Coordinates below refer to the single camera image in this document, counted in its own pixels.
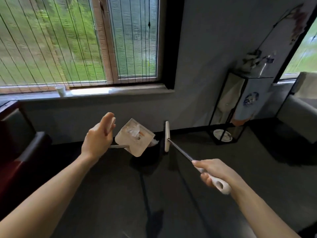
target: forearm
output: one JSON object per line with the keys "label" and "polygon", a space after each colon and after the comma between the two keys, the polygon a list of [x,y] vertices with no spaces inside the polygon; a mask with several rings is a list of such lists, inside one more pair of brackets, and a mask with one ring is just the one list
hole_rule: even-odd
{"label": "forearm", "polygon": [[0,238],[49,237],[93,164],[79,156],[0,222]]}
{"label": "forearm", "polygon": [[299,238],[248,185],[233,193],[257,238]]}

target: red cushion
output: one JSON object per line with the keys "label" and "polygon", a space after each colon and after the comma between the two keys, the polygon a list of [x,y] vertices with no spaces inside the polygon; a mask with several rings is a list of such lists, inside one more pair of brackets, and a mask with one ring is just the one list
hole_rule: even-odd
{"label": "red cushion", "polygon": [[14,160],[2,164],[0,167],[0,199],[4,196],[7,189],[10,187],[14,179],[22,167],[21,161]]}

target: dark gray floor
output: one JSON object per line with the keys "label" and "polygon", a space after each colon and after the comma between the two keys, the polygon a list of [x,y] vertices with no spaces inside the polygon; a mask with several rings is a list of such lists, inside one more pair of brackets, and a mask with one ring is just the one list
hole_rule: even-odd
{"label": "dark gray floor", "polygon": [[[317,220],[317,166],[278,163],[249,128],[230,145],[215,146],[205,132],[172,140],[195,159],[223,160],[295,231]],[[140,176],[129,167],[130,158],[124,150],[107,152],[84,179],[52,237],[146,237]],[[171,165],[175,158],[180,172]],[[174,149],[144,180],[151,213],[164,211],[158,237],[255,237],[232,198],[206,187]]]}

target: gray wall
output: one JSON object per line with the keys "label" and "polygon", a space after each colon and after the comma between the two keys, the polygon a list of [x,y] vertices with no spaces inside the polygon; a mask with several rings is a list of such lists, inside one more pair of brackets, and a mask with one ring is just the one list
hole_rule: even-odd
{"label": "gray wall", "polygon": [[[163,129],[164,120],[171,129],[207,125],[227,69],[257,48],[280,16],[301,2],[311,13],[317,0],[185,0],[175,93],[30,101],[27,114],[54,143],[83,140],[109,111],[117,117],[117,131],[132,117],[153,132]],[[272,76],[291,49],[294,23],[284,20],[262,47],[264,55],[278,53]]]}

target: glass pane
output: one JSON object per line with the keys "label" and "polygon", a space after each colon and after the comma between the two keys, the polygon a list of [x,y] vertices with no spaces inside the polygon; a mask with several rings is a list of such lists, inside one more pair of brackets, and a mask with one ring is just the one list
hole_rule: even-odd
{"label": "glass pane", "polygon": [[0,86],[105,82],[89,0],[0,0],[0,15]]}
{"label": "glass pane", "polygon": [[108,0],[118,74],[156,76],[158,0]]}
{"label": "glass pane", "polygon": [[288,64],[283,78],[288,78],[285,74],[300,72],[317,72],[317,19],[308,30],[302,43],[295,52]]}

